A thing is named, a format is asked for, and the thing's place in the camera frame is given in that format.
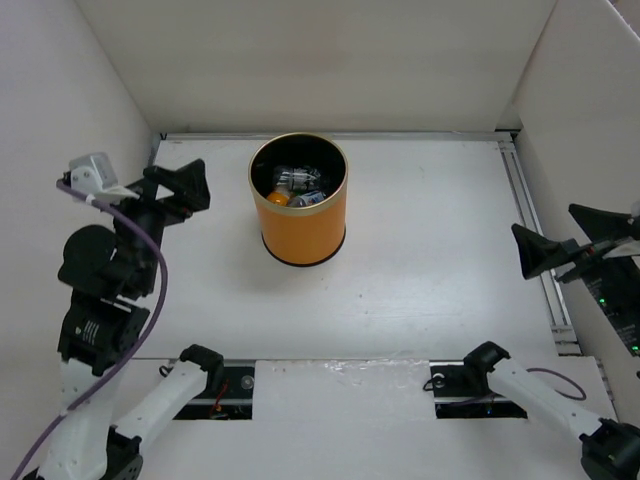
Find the orange cylindrical container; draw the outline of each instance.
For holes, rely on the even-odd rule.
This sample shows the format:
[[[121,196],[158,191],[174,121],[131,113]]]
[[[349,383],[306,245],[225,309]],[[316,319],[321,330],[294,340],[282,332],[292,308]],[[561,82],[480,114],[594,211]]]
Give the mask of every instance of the orange cylindrical container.
[[[326,177],[326,199],[291,208],[267,200],[276,167],[317,168]],[[308,267],[335,255],[345,237],[347,158],[331,140],[312,133],[289,133],[270,140],[249,164],[249,185],[258,210],[262,239],[271,255],[288,265]]]

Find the black rim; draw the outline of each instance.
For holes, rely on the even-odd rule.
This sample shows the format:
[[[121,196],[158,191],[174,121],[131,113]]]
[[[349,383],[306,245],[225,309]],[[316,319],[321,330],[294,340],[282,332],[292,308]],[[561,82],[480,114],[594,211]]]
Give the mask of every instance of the black rim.
[[[304,268],[304,267],[315,267],[316,265],[320,265],[321,263],[326,262],[327,260],[331,260],[336,253],[338,253],[340,251],[340,249],[342,248],[342,245],[344,244],[344,239],[347,236],[347,227],[344,227],[344,235],[342,235],[342,240],[340,240],[340,245],[338,245],[338,248],[336,248],[333,253],[331,255],[329,255],[326,258],[323,258],[322,260],[318,261],[318,262],[314,262],[314,263],[291,263],[291,262],[285,262],[284,260],[282,260],[281,258],[276,257],[273,252],[271,250],[269,250],[269,247],[267,247],[266,242],[264,241],[264,235],[262,236],[262,244],[264,245],[264,248],[267,249],[267,252],[269,252],[269,254],[275,258],[276,260],[278,260],[280,263],[284,263],[285,265],[289,265],[290,267],[299,267],[299,268]]]

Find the table surface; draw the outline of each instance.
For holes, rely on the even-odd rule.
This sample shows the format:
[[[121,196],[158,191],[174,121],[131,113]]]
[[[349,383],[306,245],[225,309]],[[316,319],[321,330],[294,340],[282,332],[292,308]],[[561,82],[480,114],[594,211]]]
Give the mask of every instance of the table surface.
[[[446,358],[489,339],[553,354],[542,287],[520,274],[498,143],[442,138],[337,138],[347,237],[305,269],[261,241],[247,166],[265,138],[163,141],[158,165],[205,160],[211,208],[165,231],[169,293],[139,356],[199,342],[236,359]]]

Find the white wall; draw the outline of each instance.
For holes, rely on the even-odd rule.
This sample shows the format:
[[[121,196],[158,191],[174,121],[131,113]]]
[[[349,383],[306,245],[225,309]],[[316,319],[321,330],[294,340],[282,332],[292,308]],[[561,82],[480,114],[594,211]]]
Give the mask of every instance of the white wall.
[[[607,0],[558,1],[514,105],[545,234],[586,241],[570,203],[629,212],[640,199],[640,40]],[[563,292],[585,353],[604,362],[620,417],[640,423],[640,359],[580,282]]]
[[[625,22],[640,33],[640,0],[617,0],[614,4]]]
[[[554,3],[78,0],[163,132],[493,131]]]
[[[107,152],[139,176],[150,130],[72,0],[0,0],[0,418],[26,451],[53,417],[56,277],[73,231],[102,218],[55,188],[70,159]],[[0,476],[19,459],[0,447]]]

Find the white panel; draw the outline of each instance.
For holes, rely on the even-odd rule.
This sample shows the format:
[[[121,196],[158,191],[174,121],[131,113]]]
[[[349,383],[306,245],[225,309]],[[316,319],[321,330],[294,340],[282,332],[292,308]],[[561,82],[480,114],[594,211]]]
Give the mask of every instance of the white panel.
[[[56,346],[70,288],[56,273],[77,228],[106,219],[59,193],[69,160],[107,152],[140,174],[149,129],[72,0],[0,2],[0,418],[2,473],[58,408]],[[14,368],[23,376],[11,375]],[[11,443],[16,450],[5,447]]]
[[[586,478],[579,442],[526,420],[173,422],[155,447],[141,480]]]
[[[585,389],[583,408],[616,418],[593,358],[547,356],[522,365],[563,373]],[[558,391],[576,395],[563,380],[535,375]],[[257,362],[253,419],[385,424],[435,420],[433,396],[422,390],[430,377],[428,360]]]
[[[547,235],[585,235],[570,203],[629,212],[640,198],[640,40],[606,0],[560,0],[514,104],[518,139]],[[563,288],[586,353],[602,358],[621,418],[640,421],[640,361],[579,282]]]
[[[160,131],[493,131],[555,0],[78,0]]]
[[[350,161],[346,241],[303,269],[262,244],[247,166],[264,142],[162,143],[162,166],[205,160],[212,198],[165,232],[169,294],[142,357],[202,342],[229,358],[442,358],[489,339],[555,353],[541,286],[521,278],[495,141],[338,140]]]

